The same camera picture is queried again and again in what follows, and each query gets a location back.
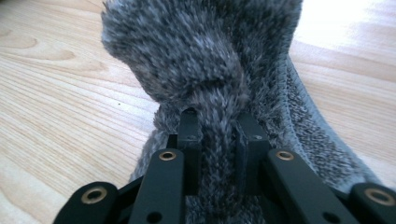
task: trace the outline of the folded fabric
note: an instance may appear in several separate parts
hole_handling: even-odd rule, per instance
[[[259,196],[238,194],[234,133],[251,113],[270,144],[297,152],[330,187],[379,182],[319,114],[289,58],[301,1],[113,0],[102,14],[107,51],[128,64],[160,104],[132,180],[197,110],[203,149],[187,223],[263,223]]]

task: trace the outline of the gray towel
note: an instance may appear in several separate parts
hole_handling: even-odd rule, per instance
[[[187,223],[263,223],[258,196],[234,183],[233,132],[241,112],[272,147],[293,150],[329,186],[348,192],[378,179],[319,114],[289,58],[301,1],[113,0],[103,43],[160,103],[132,180],[177,133],[182,110],[198,112],[202,180],[187,198]]]

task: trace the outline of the wooden surface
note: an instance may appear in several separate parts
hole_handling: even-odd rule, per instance
[[[100,43],[101,0],[0,0],[0,223],[121,187],[158,105]],[[336,132],[396,187],[396,2],[307,0],[290,56]]]

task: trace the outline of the light wood tabletop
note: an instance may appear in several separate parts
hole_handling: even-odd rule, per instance
[[[0,0],[0,223],[127,184],[158,105],[104,50],[102,0]],[[341,138],[396,188],[396,1],[306,0],[290,50]]]

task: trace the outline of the fuzzy cloth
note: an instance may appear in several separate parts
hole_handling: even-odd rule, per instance
[[[236,118],[248,111],[270,144],[297,152],[329,186],[348,192],[375,175],[319,114],[288,56],[301,1],[113,0],[103,43],[160,103],[132,179],[177,133],[182,110],[198,112],[203,146],[198,196],[187,223],[263,223],[258,196],[234,183]]]

